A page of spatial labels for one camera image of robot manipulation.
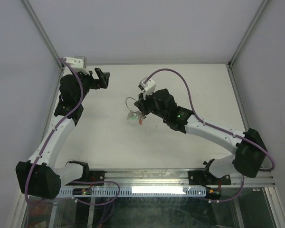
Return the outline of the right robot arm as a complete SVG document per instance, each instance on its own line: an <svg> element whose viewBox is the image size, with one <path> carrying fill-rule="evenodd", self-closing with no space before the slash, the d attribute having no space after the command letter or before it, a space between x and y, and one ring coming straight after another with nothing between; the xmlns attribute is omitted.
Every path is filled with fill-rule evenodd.
<svg viewBox="0 0 285 228"><path fill-rule="evenodd" d="M233 173L255 178L261 170L266 155L262 151L265 145L258 131L249 129L246 132L228 133L223 127L213 128L210 124L198 120L192 110L178 106L167 89L147 96L139 94L134 105L144 116L153 114L161 118L174 131L199 136L231 153L221 159L205 161L204 168L189 177L193 185L208 188Z"/></svg>

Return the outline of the keyring with tagged keys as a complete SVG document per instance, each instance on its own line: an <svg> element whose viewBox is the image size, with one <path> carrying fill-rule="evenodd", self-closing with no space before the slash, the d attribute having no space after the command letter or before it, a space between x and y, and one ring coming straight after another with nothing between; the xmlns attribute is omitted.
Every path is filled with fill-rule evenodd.
<svg viewBox="0 0 285 228"><path fill-rule="evenodd" d="M130 109L130 107L129 107L128 103L127 103L127 101L129 99L134 100L136 102L136 100L133 97L127 97L125 99L125 106L127 107L128 111L129 111L128 114L127 114L126 119L127 120L130 120L130 119L131 120L138 120L139 125L142 125L143 120L146 118L146 116L143 115L142 112L139 111L139 110L138 111L133 111L132 109Z"/></svg>

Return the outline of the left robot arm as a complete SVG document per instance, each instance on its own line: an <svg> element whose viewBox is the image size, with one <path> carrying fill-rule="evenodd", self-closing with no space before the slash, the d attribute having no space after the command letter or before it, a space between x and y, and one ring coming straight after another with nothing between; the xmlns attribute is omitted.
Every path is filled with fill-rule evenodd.
<svg viewBox="0 0 285 228"><path fill-rule="evenodd" d="M54 166L67 137L83 113L84 108L79 101L90 90L106 89L109 85L109 72L100 68L95 68L95 72L97 79L93 78L92 71L85 74L81 70L77 70L76 76L68 74L60 79L60 95L48 133L33 155L16 166L21 193L53 200L61 187L73 181L83 185L91 179L86 162L69 161L59 169Z"/></svg>

